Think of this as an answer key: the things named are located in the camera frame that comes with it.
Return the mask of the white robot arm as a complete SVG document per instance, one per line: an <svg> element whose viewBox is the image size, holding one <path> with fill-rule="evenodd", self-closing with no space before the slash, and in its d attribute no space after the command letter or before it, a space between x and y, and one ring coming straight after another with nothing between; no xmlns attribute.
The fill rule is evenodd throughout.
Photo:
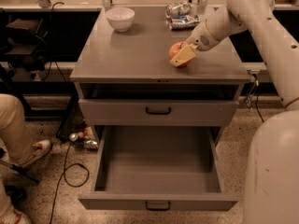
<svg viewBox="0 0 299 224"><path fill-rule="evenodd" d="M299 46L273 8L274 0L226 0L169 50L180 67L247 30L277 92L273 113L250 141L242 224L299 224Z"/></svg>

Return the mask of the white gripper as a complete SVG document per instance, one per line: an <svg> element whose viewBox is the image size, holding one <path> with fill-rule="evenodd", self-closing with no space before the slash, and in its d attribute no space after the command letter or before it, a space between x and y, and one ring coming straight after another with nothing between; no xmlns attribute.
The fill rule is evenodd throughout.
<svg viewBox="0 0 299 224"><path fill-rule="evenodd" d="M192 30L185 43L187 45L182 43L180 51L173 59L170 59L170 63L175 67L189 63L196 56L197 49L199 51L211 50L220 44L220 40L208 31L206 21L202 21Z"/></svg>

